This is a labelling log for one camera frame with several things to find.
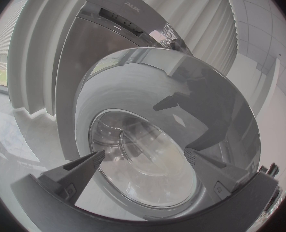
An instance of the washing machine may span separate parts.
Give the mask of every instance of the washing machine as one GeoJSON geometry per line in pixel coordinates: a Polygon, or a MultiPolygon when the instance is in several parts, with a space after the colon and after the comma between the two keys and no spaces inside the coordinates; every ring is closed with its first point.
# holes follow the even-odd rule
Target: washing machine
{"type": "Polygon", "coordinates": [[[257,172],[245,98],[141,0],[86,0],[61,52],[55,113],[71,162],[12,185],[45,231],[247,229],[277,189],[257,172]],[[78,207],[91,178],[137,221],[78,207]]]}
{"type": "Polygon", "coordinates": [[[245,98],[199,59],[114,52],[85,73],[74,101],[80,157],[12,184],[43,231],[245,231],[278,196],[277,166],[257,172],[260,138],[245,98]],[[102,206],[113,201],[136,219],[78,206],[83,192],[97,196],[90,180],[102,206]]]}

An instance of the stainless steel panel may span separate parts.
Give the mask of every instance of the stainless steel panel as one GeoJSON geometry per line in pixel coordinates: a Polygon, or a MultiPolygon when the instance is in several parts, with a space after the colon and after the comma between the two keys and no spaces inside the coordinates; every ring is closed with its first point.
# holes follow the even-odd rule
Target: stainless steel panel
{"type": "Polygon", "coordinates": [[[137,45],[114,31],[75,18],[60,57],[56,80],[56,120],[65,159],[79,157],[74,137],[73,101],[83,76],[103,57],[133,47],[137,45]]]}

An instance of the front-loading washing machine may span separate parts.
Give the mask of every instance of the front-loading washing machine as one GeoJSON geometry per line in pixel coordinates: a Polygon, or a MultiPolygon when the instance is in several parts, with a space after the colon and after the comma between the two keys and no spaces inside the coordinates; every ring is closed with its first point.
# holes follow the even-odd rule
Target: front-loading washing machine
{"type": "Polygon", "coordinates": [[[245,99],[141,0],[85,2],[60,56],[55,110],[65,159],[104,150],[93,179],[144,220],[210,207],[258,169],[245,99]]]}

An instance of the white wall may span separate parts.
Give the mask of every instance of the white wall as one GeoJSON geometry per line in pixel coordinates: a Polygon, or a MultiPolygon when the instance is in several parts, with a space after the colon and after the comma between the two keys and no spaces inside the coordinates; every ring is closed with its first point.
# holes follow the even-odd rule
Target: white wall
{"type": "Polygon", "coordinates": [[[247,101],[254,93],[260,78],[261,72],[256,69],[256,66],[257,62],[238,53],[227,75],[247,101]]]}
{"type": "Polygon", "coordinates": [[[256,119],[259,119],[261,116],[264,116],[266,110],[269,107],[270,101],[276,88],[279,71],[280,60],[276,58],[272,68],[270,69],[265,78],[258,98],[256,99],[255,103],[251,105],[256,119]]]}
{"type": "Polygon", "coordinates": [[[260,139],[260,166],[274,162],[280,168],[276,179],[286,177],[286,96],[276,87],[265,115],[257,120],[260,139]]]}

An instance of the aux logo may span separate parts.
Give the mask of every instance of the aux logo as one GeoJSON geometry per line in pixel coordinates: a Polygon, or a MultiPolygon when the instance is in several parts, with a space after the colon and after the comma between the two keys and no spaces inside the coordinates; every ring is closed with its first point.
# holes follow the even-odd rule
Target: aux logo
{"type": "Polygon", "coordinates": [[[140,10],[137,7],[135,7],[133,4],[131,4],[129,2],[125,2],[125,4],[128,5],[129,7],[131,7],[132,9],[134,9],[135,11],[140,12],[140,10]]]}

